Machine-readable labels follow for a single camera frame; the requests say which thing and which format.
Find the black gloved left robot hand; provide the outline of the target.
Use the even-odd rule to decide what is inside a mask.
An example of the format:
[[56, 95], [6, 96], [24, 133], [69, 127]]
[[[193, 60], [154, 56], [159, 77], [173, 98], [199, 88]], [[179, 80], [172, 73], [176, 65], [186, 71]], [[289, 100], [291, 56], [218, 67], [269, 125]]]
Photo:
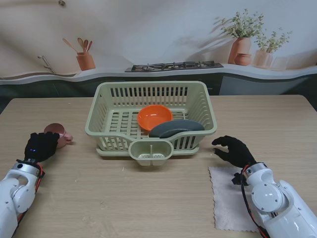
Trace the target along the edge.
[[24, 150], [24, 160], [30, 163], [39, 163], [47, 160], [56, 152], [58, 133], [31, 133]]

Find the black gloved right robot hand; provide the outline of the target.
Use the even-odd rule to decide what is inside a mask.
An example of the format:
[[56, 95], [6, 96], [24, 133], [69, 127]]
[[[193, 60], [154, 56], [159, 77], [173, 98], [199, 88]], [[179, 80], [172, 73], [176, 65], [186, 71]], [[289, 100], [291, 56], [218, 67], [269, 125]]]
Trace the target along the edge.
[[227, 147], [228, 152], [214, 148], [214, 153], [233, 166], [244, 168], [247, 165], [252, 166], [257, 163], [248, 147], [235, 137], [222, 136], [215, 139], [211, 144], [213, 146], [221, 145], [222, 147]]

